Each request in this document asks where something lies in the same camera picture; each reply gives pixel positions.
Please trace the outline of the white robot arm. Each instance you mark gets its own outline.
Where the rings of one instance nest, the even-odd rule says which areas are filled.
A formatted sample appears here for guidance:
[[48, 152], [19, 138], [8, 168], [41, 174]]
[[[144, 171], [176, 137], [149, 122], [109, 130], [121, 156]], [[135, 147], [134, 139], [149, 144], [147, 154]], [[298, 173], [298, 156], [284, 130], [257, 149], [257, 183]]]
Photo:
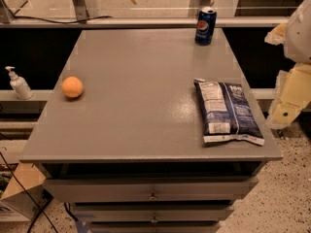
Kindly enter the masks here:
[[304, 0], [290, 18], [267, 33], [264, 41], [283, 45], [284, 55], [294, 62], [289, 71], [280, 71], [267, 124], [283, 129], [311, 103], [311, 0]]

